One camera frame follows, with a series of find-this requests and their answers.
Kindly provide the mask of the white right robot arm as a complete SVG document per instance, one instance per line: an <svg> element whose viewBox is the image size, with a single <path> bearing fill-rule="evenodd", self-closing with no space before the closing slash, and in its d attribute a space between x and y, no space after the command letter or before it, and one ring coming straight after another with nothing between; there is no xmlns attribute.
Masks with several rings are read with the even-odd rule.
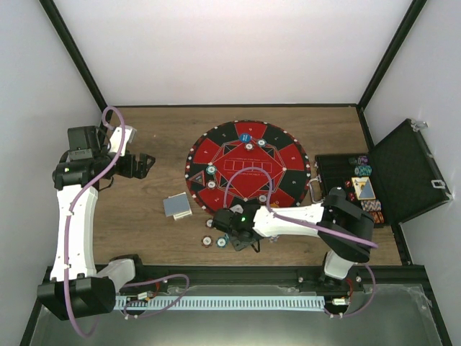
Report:
<svg viewBox="0 0 461 346"><path fill-rule="evenodd" d="M377 248L372 240L373 217L346 199L340 187L333 188L321 203L289 208L245 205L221 208L208 222L228 235L239 251L262 239L277 236L309 236L321 239L329 248L320 272L324 288L337 290L350 269L366 264Z"/></svg>

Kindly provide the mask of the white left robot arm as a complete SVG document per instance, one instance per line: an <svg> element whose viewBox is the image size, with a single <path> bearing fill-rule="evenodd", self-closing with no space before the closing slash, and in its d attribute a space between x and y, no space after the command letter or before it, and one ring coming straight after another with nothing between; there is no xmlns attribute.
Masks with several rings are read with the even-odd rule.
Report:
<svg viewBox="0 0 461 346"><path fill-rule="evenodd" d="M133 127L116 127L106 145L99 142L103 133L97 126L68 129L69 149L52 175L59 209L58 243L50 276L38 286L37 298L61 321L109 313L124 285L138 291L147 283L136 254L115 257L102 270L95 266L93 228L99 181L116 175L143 179L156 161L150 155L127 151L135 137Z"/></svg>

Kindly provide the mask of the red poker chip stack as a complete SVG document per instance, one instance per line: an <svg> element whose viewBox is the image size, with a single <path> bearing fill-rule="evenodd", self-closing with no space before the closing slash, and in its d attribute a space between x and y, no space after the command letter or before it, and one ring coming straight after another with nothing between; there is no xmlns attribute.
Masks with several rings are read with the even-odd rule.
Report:
<svg viewBox="0 0 461 346"><path fill-rule="evenodd" d="M201 245L205 248L209 248L214 244L214 240L211 236L204 236L201 240Z"/></svg>

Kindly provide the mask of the teal 50 chip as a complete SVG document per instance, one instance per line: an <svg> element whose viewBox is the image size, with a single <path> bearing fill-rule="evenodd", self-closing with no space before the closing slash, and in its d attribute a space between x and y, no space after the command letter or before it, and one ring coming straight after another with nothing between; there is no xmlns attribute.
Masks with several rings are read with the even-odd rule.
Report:
<svg viewBox="0 0 461 346"><path fill-rule="evenodd" d="M213 175L214 173L216 173L217 168L215 165L209 165L205 171L207 174Z"/></svg>

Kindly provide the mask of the blue backed card deck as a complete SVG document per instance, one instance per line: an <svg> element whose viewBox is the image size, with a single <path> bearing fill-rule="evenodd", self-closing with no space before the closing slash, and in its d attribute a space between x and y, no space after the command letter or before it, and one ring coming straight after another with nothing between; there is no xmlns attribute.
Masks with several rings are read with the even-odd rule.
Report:
<svg viewBox="0 0 461 346"><path fill-rule="evenodd" d="M173 216L175 213L191 210L187 194L185 192L163 199L163 204L166 217Z"/></svg>

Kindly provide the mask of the blue small blind button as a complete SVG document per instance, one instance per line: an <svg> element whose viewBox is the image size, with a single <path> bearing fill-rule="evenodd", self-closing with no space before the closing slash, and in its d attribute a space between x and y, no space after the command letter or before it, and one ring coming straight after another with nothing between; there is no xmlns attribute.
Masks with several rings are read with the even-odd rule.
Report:
<svg viewBox="0 0 461 346"><path fill-rule="evenodd" d="M239 136L239 140L243 143L249 143L251 141L251 135L248 133L242 133Z"/></svg>

